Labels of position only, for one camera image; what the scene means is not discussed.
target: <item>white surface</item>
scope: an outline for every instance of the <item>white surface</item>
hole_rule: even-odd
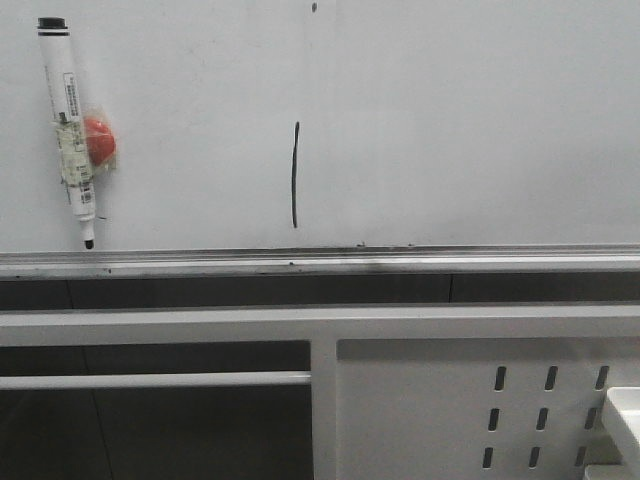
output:
[[[602,423],[620,450],[625,465],[640,478],[640,388],[607,390]]]
[[[82,249],[45,15],[118,135],[97,250],[640,243],[640,4],[311,3],[2,0],[0,252]]]
[[[621,465],[590,465],[584,480],[635,480],[629,469]]]

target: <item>dark gap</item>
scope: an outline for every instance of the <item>dark gap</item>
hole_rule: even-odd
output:
[[[453,299],[453,279],[455,278],[455,275],[449,275],[449,277],[449,303],[451,303]]]
[[[65,280],[0,281],[0,310],[66,310],[69,300]]]
[[[640,300],[640,272],[457,273],[454,302]]]
[[[504,390],[504,381],[506,376],[507,376],[507,367],[498,367],[498,370],[496,371],[496,386],[495,386],[495,390],[497,392]]]
[[[529,468],[536,468],[540,459],[540,447],[533,447],[529,455]]]
[[[556,386],[556,376],[558,375],[558,367],[555,365],[553,367],[549,367],[549,371],[547,372],[547,381],[544,384],[544,389],[546,391],[551,391]]]
[[[500,409],[492,408],[489,415],[489,431],[495,432],[498,429],[498,419],[500,418]]]
[[[607,365],[603,365],[600,367],[600,372],[598,373],[598,380],[596,380],[596,390],[602,390],[604,388],[605,383],[607,383],[607,376],[609,375],[609,367]]]
[[[71,306],[71,308],[75,308],[73,306],[73,295],[71,295],[71,285],[69,285],[69,280],[65,280],[64,283],[67,289],[67,295],[69,296],[69,305]]]
[[[82,360],[83,355],[88,369],[81,361],[76,365],[69,360]],[[87,371],[91,375],[133,375],[310,369],[307,341],[0,348],[0,376],[86,375]]]
[[[482,468],[491,468],[491,460],[493,459],[493,448],[484,449],[484,458],[482,459]]]
[[[596,422],[597,414],[598,414],[598,409],[596,407],[589,409],[589,411],[587,412],[587,419],[584,422],[585,430],[591,430],[593,428],[593,425]]]
[[[584,464],[584,457],[587,454],[587,447],[580,447],[578,449],[578,454],[576,455],[576,461],[573,464],[576,467],[581,467]]]
[[[84,362],[84,369],[86,375],[91,375],[89,371],[89,362],[87,361],[87,352],[85,347],[80,347],[80,351],[82,352],[82,361]],[[96,391],[91,390],[91,401],[93,403],[93,409],[96,412],[96,419],[98,421],[98,430],[100,431],[100,440],[102,442],[102,448],[104,449],[104,455],[107,458],[107,466],[109,467],[109,478],[113,480],[113,466],[111,465],[111,454],[109,453],[109,448],[107,447],[107,439],[104,435],[104,427],[102,426],[102,417],[100,416],[100,410],[98,409],[98,401],[96,400]]]
[[[293,156],[291,159],[291,217],[293,228],[298,228],[298,206],[297,206],[297,177],[298,177],[298,134],[300,133],[300,122],[296,122],[295,135],[293,140]]]
[[[447,275],[265,275],[71,280],[76,309],[446,303]],[[64,300],[67,295],[61,285]],[[0,282],[0,302],[2,301]]]
[[[548,408],[541,408],[538,413],[538,422],[536,423],[536,430],[542,431],[547,426],[547,417],[549,416]]]

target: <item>whiteboard marker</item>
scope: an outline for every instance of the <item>whiteboard marker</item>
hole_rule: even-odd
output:
[[[85,247],[91,249],[96,215],[93,169],[85,141],[71,39],[64,18],[39,18],[38,39],[58,135],[62,179],[73,214],[80,222]]]

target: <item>metal bar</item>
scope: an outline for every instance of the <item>metal bar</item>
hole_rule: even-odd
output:
[[[260,385],[306,385],[309,383],[311,383],[311,372],[308,371],[151,375],[63,375],[0,377],[0,390],[244,387]]]
[[[0,313],[0,347],[313,341],[327,335],[371,340],[640,337],[640,305]]]
[[[411,247],[0,255],[0,280],[640,270],[640,246]]]

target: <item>barcode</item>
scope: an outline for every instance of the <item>barcode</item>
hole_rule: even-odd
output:
[[[73,77],[73,73],[64,73],[62,78],[65,84],[65,90],[67,93],[67,105],[69,106],[69,113],[72,117],[79,115],[78,109],[78,94],[76,92],[76,81]]]
[[[84,139],[82,138],[82,129],[80,128],[80,122],[72,122],[71,128],[73,128],[73,145],[76,152],[84,152]]]
[[[89,168],[86,165],[81,165],[79,167],[76,167],[76,170],[80,174],[80,180],[82,181],[82,183],[86,183],[89,180],[91,180],[91,172],[89,171]]]
[[[93,189],[91,188],[91,184],[81,185],[80,186],[80,201],[82,203],[91,203],[93,200]]]

